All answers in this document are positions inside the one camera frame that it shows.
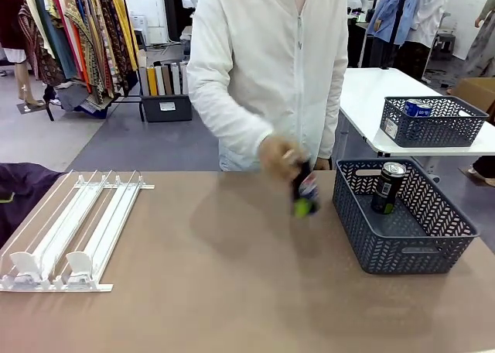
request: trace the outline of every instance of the hand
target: hand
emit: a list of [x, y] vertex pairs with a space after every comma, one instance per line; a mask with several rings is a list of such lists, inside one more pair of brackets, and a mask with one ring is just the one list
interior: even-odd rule
[[[293, 151], [292, 158], [284, 158], [289, 151]], [[258, 157], [263, 170], [287, 182], [292, 182], [300, 173], [294, 159], [301, 162], [304, 160], [304, 154], [296, 144], [276, 135], [269, 135], [261, 142]]]
[[324, 158], [316, 159], [315, 171], [330, 171], [330, 161]]
[[381, 26], [381, 20], [377, 20], [376, 22], [374, 22], [374, 31], [378, 32], [380, 26]]

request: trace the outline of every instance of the zipper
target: zipper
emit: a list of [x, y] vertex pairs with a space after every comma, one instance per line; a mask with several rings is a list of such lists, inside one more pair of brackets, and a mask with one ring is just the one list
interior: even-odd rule
[[304, 76], [302, 70], [302, 18], [297, 18], [297, 45], [295, 48], [295, 88], [297, 91], [297, 136], [302, 143], [302, 92], [304, 89]]

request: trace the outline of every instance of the dark purple cloth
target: dark purple cloth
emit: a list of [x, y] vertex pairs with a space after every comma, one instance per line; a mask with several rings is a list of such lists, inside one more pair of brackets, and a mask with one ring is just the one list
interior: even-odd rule
[[34, 163], [0, 163], [0, 199], [15, 194], [0, 204], [0, 248], [62, 174]]
[[17, 15], [24, 0], [0, 0], [0, 43], [4, 49], [24, 50], [24, 36]]

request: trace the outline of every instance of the white hooded jacket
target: white hooded jacket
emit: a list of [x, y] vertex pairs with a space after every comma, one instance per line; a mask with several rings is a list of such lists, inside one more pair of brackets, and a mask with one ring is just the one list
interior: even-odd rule
[[418, 0], [415, 18], [406, 40], [431, 48], [445, 12], [445, 3], [447, 0]]
[[257, 170], [276, 132], [329, 158], [347, 68], [347, 0], [200, 0], [189, 96], [220, 140], [220, 164]]

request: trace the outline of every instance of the white wall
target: white wall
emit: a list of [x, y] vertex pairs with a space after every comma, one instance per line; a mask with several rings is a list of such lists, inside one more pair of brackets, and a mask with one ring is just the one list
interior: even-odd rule
[[169, 38], [165, 0], [127, 0], [129, 15], [144, 15], [148, 22], [146, 44], [165, 43]]
[[460, 59], [466, 59], [466, 55], [473, 43], [478, 29], [474, 27], [474, 21], [480, 14], [486, 0], [449, 0], [446, 11], [452, 14], [445, 19], [442, 28], [452, 27], [456, 36], [456, 48], [454, 55]]

